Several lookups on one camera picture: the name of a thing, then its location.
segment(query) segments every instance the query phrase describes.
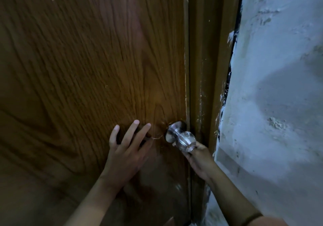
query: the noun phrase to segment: wall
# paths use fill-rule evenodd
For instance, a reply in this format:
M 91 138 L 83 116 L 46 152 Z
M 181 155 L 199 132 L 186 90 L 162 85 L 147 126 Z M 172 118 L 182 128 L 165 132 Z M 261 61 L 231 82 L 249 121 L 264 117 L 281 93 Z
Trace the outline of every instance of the wall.
M 323 0 L 242 8 L 215 160 L 265 215 L 321 225 Z M 204 224 L 227 225 L 213 195 Z

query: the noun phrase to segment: door knob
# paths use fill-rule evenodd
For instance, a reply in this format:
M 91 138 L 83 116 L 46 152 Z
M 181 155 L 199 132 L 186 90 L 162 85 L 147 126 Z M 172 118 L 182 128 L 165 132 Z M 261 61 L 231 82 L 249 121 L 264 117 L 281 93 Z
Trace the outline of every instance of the door knob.
M 191 133 L 186 131 L 186 124 L 182 121 L 175 122 L 168 126 L 165 134 L 167 142 L 172 143 L 181 151 L 191 152 L 196 145 L 196 138 Z

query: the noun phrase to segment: door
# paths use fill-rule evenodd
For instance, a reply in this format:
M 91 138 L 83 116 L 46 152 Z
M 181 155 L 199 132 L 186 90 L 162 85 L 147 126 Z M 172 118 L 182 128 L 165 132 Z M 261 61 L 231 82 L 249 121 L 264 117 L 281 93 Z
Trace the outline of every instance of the door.
M 135 119 L 155 148 L 103 220 L 189 221 L 183 0 L 1 0 L 0 224 L 62 225 Z

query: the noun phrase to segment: wooden door frame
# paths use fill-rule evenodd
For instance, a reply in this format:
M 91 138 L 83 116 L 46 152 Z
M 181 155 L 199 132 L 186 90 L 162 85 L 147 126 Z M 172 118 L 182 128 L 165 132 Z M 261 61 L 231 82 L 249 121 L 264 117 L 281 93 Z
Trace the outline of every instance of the wooden door frame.
M 240 24 L 241 0 L 188 1 L 190 130 L 214 153 L 234 44 L 228 36 Z M 194 172 L 190 180 L 191 219 L 200 225 L 210 190 Z

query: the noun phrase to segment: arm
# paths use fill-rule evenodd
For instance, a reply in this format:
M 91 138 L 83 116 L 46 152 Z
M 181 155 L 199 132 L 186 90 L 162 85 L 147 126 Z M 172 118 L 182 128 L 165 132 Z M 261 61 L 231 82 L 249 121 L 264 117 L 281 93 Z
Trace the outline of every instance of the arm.
M 197 143 L 192 155 L 183 154 L 197 175 L 210 186 L 229 226 L 280 225 L 270 222 L 264 224 L 265 217 L 262 217 L 260 211 L 243 196 L 218 167 L 206 146 Z
M 115 126 L 110 136 L 110 151 L 104 170 L 88 195 L 66 222 L 66 226 L 99 226 L 117 193 L 144 164 L 153 140 L 147 141 L 141 148 L 139 146 L 151 124 L 145 125 L 131 142 L 138 125 L 138 120 L 131 124 L 120 145 L 116 142 L 119 125 Z

